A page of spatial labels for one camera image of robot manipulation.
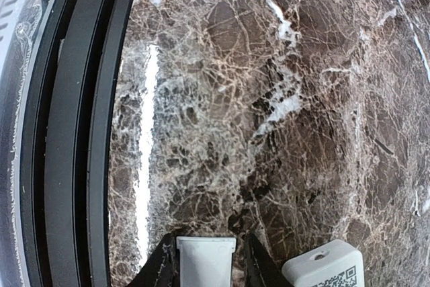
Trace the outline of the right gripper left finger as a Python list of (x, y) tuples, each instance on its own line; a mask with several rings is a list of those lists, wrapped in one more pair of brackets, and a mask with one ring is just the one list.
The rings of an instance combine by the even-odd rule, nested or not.
[(178, 257), (175, 236), (167, 233), (129, 283), (129, 287), (178, 286)]

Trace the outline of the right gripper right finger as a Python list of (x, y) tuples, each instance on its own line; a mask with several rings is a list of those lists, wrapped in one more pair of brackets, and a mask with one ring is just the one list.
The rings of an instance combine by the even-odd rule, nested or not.
[(254, 233), (245, 235), (245, 286), (289, 286)]

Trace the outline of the white battery cover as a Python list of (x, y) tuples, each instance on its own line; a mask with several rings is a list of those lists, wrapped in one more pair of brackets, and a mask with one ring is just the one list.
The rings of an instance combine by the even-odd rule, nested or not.
[(234, 237), (177, 237), (181, 287), (231, 287)]

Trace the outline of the white remote control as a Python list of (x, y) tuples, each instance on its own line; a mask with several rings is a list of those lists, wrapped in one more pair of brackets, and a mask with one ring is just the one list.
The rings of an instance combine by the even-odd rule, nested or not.
[(293, 286), (365, 286), (361, 252), (338, 239), (287, 260), (282, 274)]

